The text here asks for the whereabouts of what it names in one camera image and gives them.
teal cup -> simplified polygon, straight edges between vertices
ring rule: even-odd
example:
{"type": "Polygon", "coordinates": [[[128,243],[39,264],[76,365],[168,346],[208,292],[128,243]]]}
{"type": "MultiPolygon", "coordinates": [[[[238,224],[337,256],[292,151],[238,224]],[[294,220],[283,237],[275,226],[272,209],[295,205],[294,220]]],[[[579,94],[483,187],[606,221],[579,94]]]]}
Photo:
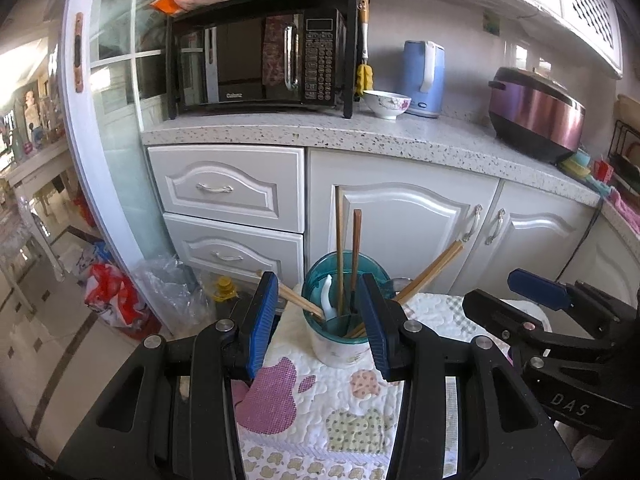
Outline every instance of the teal cup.
{"type": "MultiPolygon", "coordinates": [[[[306,274],[305,282],[302,286],[302,296],[311,303],[322,307],[320,303],[320,292],[324,280],[328,275],[332,277],[331,289],[329,290],[329,301],[331,306],[337,308],[338,294],[342,294],[344,299],[345,313],[328,323],[318,322],[309,312],[305,310],[304,316],[311,338],[311,344],[316,357],[324,364],[333,368],[348,368],[358,362],[369,349],[369,340],[365,337],[347,338],[343,337],[357,327],[362,318],[360,314],[349,314],[349,302],[351,299],[351,251],[343,251],[344,259],[344,290],[338,290],[337,276],[337,255],[335,252],[326,254],[320,258],[306,274]]],[[[389,282],[389,276],[375,260],[364,254],[358,257],[358,275],[373,274],[378,285],[382,288],[389,282]]],[[[383,291],[386,298],[392,298],[392,290],[383,291]]]]}

kitchen counter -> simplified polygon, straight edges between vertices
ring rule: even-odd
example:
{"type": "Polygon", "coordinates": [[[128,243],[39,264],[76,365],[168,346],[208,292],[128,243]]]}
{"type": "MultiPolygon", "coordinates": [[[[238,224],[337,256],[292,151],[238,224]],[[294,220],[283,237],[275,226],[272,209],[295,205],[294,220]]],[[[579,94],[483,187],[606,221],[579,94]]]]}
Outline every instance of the kitchen counter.
{"type": "Polygon", "coordinates": [[[142,133],[142,143],[276,144],[390,155],[442,164],[526,184],[589,206],[598,195],[550,164],[533,160],[496,139],[494,130],[465,121],[409,114],[396,121],[356,111],[181,116],[142,133]]]}

drawer handle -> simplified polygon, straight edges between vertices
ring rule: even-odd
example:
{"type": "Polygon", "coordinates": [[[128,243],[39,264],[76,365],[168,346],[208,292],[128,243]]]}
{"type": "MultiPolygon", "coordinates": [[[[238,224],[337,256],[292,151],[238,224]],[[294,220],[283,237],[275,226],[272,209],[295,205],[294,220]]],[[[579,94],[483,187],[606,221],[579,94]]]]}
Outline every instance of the drawer handle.
{"type": "Polygon", "coordinates": [[[205,186],[204,184],[198,184],[196,187],[204,191],[209,191],[210,193],[231,193],[234,190],[231,186],[209,187],[205,186]]]}
{"type": "Polygon", "coordinates": [[[474,208],[474,224],[471,226],[471,231],[469,231],[466,235],[462,237],[463,242],[468,242],[471,240],[471,237],[475,234],[476,229],[478,229],[478,225],[480,224],[480,215],[482,214],[482,206],[478,204],[474,208]]]}
{"type": "Polygon", "coordinates": [[[221,256],[218,251],[214,251],[211,254],[223,262],[240,262],[244,259],[242,256],[221,256]]]}
{"type": "Polygon", "coordinates": [[[494,240],[500,235],[500,231],[502,231],[502,224],[504,223],[504,215],[506,215],[506,213],[507,212],[504,209],[500,209],[500,211],[498,211],[498,225],[495,228],[495,233],[486,239],[485,243],[487,245],[494,243],[494,240]]]}

electric kettle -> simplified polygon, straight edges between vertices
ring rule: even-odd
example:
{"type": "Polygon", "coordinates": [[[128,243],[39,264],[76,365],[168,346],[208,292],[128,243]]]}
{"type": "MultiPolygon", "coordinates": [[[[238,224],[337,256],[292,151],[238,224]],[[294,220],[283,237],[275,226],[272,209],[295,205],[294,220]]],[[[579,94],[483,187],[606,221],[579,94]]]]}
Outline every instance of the electric kettle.
{"type": "Polygon", "coordinates": [[[433,41],[405,41],[398,93],[411,98],[406,112],[437,118],[443,90],[444,48],[433,41]]]}

door frame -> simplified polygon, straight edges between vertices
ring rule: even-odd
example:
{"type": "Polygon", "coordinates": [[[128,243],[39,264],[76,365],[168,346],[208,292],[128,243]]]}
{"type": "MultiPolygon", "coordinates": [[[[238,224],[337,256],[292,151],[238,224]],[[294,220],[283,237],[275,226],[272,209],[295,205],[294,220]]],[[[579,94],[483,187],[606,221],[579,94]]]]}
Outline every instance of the door frame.
{"type": "Polygon", "coordinates": [[[90,79],[90,23],[93,0],[66,0],[62,19],[58,67],[60,93],[64,102],[66,137],[74,160],[78,179],[95,222],[108,243],[116,263],[136,284],[156,317],[166,326],[154,307],[154,295],[132,270],[144,261],[144,256],[129,227],[116,193],[107,159],[100,140],[90,79]],[[75,24],[82,13],[82,35],[79,40],[80,70],[84,88],[76,91],[74,78],[75,24]]]}

